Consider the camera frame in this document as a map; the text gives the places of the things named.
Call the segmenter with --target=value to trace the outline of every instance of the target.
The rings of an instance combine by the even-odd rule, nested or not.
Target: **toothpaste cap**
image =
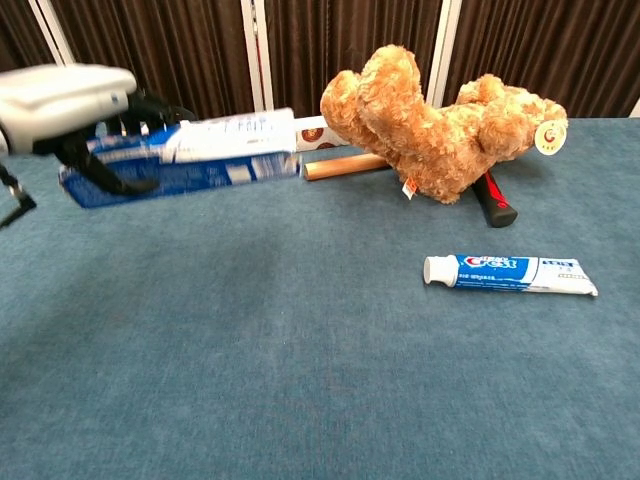
[[[458,261],[454,255],[427,257],[424,260],[424,282],[442,282],[453,287],[458,277]]]

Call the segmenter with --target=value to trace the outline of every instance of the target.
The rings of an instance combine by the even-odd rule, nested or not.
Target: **blue box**
[[[155,178],[160,186],[140,196],[113,195],[68,167],[59,182],[81,207],[99,208],[297,177],[296,138],[289,108],[183,122],[151,135],[96,137],[89,151],[120,178]]]

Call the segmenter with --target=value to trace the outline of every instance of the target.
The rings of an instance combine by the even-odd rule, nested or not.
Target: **round tag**
[[[567,139],[567,129],[556,120],[540,124],[536,130],[536,148],[543,155],[553,155],[562,148]]]

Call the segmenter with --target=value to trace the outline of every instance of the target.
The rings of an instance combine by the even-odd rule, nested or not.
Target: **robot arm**
[[[109,133],[140,134],[192,120],[190,112],[166,105],[137,88],[128,70],[102,65],[40,65],[0,74],[0,159],[8,155],[55,155],[100,189],[114,195],[142,195],[158,186],[156,179],[126,182],[90,154],[87,140],[106,122]],[[0,164],[0,180],[20,207],[0,228],[36,204]]]

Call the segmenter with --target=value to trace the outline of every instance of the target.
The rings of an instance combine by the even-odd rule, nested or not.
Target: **wooden dowel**
[[[308,181],[314,181],[320,180],[321,178],[366,172],[378,168],[390,167],[381,156],[373,153],[363,153],[350,157],[307,163],[304,166],[304,178]]]

